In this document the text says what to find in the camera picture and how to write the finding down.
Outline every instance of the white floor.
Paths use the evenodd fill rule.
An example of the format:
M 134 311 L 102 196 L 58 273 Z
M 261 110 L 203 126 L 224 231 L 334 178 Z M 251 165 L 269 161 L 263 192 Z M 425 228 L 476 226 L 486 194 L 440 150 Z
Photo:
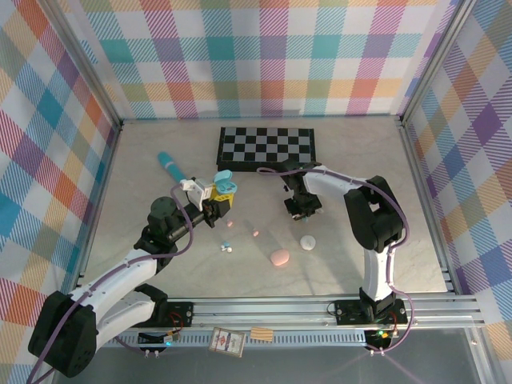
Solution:
M 153 200 L 174 184 L 156 159 L 168 151 L 187 177 L 212 178 L 221 126 L 306 127 L 315 129 L 317 160 L 332 170 L 360 178 L 383 176 L 410 222 L 410 240 L 397 251 L 394 280 L 409 292 L 444 291 L 444 283 L 422 208 L 393 118 L 288 118 L 162 121 L 127 124 L 108 185 L 86 281 L 120 261 L 137 241 Z M 201 224 L 186 254 L 175 258 L 149 283 L 171 297 L 280 296 L 356 293 L 362 284 L 362 248 L 355 241 L 344 205 L 320 198 L 324 214 L 295 222 L 279 178 L 235 173 L 234 207 L 214 229 Z M 226 220 L 234 226 L 228 228 Z M 260 235 L 253 238 L 252 229 Z M 317 239 L 301 249 L 304 234 Z M 183 247 L 188 238 L 178 242 Z M 231 254 L 220 251 L 231 243 Z M 270 254 L 290 251 L 281 267 Z

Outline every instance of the white disc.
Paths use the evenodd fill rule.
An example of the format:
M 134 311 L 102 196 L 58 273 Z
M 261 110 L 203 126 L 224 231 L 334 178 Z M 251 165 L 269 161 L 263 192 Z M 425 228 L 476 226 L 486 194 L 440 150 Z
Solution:
M 307 234 L 306 236 L 302 236 L 300 243 L 304 250 L 312 250 L 314 246 L 316 246 L 317 241 L 313 236 Z

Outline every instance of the pink soap bar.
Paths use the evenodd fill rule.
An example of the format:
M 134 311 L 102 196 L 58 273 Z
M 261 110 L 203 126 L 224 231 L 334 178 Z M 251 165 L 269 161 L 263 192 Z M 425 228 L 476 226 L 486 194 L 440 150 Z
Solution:
M 285 262 L 290 260 L 290 252 L 288 252 L 288 250 L 276 250 L 270 256 L 270 260 L 275 266 L 282 266 Z

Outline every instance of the blue marker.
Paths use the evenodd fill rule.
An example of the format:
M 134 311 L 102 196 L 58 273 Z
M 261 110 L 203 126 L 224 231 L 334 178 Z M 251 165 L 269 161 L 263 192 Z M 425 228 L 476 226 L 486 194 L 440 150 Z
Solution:
M 176 182 L 186 180 L 185 174 L 178 168 L 173 158 L 167 152 L 160 152 L 158 154 L 158 161 Z

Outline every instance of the black and white checkerboard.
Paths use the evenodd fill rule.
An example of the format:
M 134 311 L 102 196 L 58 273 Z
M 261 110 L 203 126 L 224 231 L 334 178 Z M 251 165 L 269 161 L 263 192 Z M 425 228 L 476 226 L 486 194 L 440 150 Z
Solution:
M 218 144 L 218 170 L 256 171 L 292 158 L 316 160 L 314 131 L 305 128 L 223 127 Z

